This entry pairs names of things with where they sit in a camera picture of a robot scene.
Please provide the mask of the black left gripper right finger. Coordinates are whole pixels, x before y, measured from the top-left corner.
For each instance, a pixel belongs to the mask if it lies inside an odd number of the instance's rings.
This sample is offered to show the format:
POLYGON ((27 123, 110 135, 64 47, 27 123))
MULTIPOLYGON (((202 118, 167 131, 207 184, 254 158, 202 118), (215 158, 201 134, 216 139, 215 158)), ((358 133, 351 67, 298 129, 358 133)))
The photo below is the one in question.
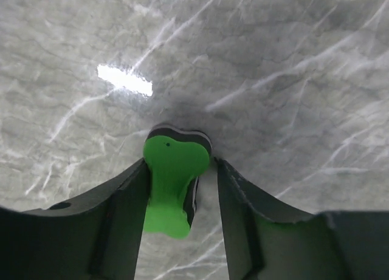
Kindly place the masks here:
POLYGON ((388 213, 309 214, 217 159, 230 279, 387 279, 388 213))

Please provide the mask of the green bone-shaped eraser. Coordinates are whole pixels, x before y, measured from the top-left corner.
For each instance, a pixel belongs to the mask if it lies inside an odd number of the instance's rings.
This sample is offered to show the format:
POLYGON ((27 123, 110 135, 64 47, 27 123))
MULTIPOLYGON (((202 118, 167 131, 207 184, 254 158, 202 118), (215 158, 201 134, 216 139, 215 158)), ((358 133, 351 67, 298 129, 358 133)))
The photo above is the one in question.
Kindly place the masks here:
POLYGON ((151 175, 144 231, 187 237, 196 213, 199 178, 212 158, 210 138, 199 130, 159 124, 145 140, 143 158, 151 175))

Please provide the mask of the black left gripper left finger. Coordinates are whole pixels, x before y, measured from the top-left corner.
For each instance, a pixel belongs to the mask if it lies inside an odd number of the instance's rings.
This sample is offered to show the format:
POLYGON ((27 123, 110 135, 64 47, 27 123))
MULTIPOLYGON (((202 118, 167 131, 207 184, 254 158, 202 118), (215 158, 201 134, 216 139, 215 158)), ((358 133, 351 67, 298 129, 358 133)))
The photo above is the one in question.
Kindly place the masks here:
POLYGON ((2 279, 133 279, 150 173, 144 160, 50 208, 1 208, 2 279))

